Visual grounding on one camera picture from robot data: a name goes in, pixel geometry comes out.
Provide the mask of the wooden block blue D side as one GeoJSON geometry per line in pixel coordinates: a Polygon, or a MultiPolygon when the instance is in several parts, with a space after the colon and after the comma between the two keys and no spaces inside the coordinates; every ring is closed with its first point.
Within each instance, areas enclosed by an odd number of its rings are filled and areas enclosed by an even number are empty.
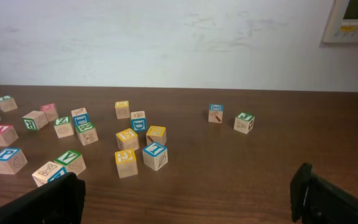
{"type": "Polygon", "coordinates": [[[131,126],[135,132],[145,131],[147,129],[145,111],[131,112],[131,126]]]}

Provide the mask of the green R block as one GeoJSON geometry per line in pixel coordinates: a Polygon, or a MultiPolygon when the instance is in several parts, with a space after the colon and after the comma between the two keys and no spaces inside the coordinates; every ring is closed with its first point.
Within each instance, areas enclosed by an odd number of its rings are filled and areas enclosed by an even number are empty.
{"type": "Polygon", "coordinates": [[[95,125],[92,122],[77,126],[76,131],[80,142],[84,146],[99,140],[95,125]]]}

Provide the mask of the green V block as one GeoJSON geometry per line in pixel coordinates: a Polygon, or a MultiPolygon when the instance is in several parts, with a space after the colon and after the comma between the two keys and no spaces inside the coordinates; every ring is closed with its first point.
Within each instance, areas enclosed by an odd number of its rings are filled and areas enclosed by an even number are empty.
{"type": "Polygon", "coordinates": [[[86,169],[83,155],[74,150],[67,150],[58,156],[54,162],[65,167],[68,172],[74,172],[76,175],[80,175],[86,169]]]}

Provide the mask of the wooden picture block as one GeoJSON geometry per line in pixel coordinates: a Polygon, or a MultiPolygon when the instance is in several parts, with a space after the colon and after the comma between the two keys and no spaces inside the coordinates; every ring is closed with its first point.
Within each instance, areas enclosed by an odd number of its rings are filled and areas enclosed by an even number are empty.
{"type": "Polygon", "coordinates": [[[37,169],[32,177],[38,187],[51,182],[62,175],[66,174],[67,170],[64,166],[57,164],[55,162],[47,162],[42,167],[37,169]]]}

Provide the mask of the green L block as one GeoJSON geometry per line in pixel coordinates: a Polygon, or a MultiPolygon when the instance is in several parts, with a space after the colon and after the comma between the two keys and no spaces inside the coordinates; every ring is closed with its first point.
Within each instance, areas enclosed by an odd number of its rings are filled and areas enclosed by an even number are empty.
{"type": "Polygon", "coordinates": [[[18,109],[18,106],[11,95],[6,95],[0,97],[0,110],[3,112],[8,112],[18,109]]]}

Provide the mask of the beige wall device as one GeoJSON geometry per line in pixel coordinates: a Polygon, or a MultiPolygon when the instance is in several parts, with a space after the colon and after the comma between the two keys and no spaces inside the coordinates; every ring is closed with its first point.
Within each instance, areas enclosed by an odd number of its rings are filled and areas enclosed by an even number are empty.
{"type": "Polygon", "coordinates": [[[358,44],[358,0],[334,0],[322,42],[358,44]]]}

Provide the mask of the blue P block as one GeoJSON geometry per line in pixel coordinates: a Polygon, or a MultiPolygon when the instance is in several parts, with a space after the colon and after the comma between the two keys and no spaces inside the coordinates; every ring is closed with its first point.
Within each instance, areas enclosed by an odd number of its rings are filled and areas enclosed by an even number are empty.
{"type": "Polygon", "coordinates": [[[15,175],[27,163],[20,148],[7,147],[0,151],[0,174],[15,175]]]}

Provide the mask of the yellow block right upper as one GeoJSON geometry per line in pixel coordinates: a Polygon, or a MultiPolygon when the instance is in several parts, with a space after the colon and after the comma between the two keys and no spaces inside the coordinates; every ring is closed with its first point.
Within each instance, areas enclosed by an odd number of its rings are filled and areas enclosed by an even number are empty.
{"type": "Polygon", "coordinates": [[[146,133],[147,145],[157,142],[161,145],[165,145],[167,141],[166,127],[163,126],[150,126],[146,133]]]}

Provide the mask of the yellow block top centre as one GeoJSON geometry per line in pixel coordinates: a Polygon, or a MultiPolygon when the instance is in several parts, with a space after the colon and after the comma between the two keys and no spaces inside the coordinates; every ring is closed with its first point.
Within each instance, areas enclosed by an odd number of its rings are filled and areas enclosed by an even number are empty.
{"type": "Polygon", "coordinates": [[[126,119],[131,117],[128,101],[115,102],[115,110],[117,119],[126,119]]]}

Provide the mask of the wooden block green side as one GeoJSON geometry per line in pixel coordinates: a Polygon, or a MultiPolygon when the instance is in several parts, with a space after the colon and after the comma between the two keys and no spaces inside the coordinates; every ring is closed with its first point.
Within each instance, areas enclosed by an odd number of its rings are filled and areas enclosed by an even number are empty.
{"type": "Polygon", "coordinates": [[[22,117],[25,127],[29,130],[38,131],[48,124],[47,115],[43,111],[31,111],[22,117]]]}

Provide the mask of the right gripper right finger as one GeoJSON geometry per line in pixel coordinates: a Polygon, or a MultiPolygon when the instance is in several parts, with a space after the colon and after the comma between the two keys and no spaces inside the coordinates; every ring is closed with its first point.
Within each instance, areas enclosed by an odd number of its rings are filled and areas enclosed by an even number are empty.
{"type": "Polygon", "coordinates": [[[358,224],[358,198],[312,172],[304,163],[290,182],[293,223],[358,224]]]}

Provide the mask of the red A block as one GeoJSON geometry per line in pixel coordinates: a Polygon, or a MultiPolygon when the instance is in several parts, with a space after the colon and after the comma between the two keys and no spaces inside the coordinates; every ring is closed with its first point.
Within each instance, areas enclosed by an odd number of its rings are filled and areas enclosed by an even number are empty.
{"type": "Polygon", "coordinates": [[[18,138],[13,125],[0,125],[0,147],[9,146],[18,138]]]}

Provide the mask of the blue I block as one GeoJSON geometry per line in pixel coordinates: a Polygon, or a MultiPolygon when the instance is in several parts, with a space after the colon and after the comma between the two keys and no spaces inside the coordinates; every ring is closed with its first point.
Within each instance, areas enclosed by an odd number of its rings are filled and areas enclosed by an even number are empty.
{"type": "Polygon", "coordinates": [[[153,142],[142,150],[144,164],[154,171],[158,171],[168,162],[167,147],[153,142]]]}

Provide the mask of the green Z block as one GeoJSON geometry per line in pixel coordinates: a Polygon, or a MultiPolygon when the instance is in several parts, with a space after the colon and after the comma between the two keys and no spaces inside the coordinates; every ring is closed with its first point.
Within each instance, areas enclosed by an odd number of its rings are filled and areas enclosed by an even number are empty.
{"type": "Polygon", "coordinates": [[[69,116],[58,118],[53,124],[59,138],[74,135],[73,125],[69,116]]]}

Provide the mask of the blue X block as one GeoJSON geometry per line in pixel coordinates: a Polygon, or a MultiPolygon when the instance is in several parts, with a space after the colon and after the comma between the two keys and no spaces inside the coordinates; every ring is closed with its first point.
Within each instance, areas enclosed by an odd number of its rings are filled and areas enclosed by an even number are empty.
{"type": "Polygon", "coordinates": [[[208,111],[208,121],[210,123],[222,123],[224,105],[210,104],[208,111]]]}

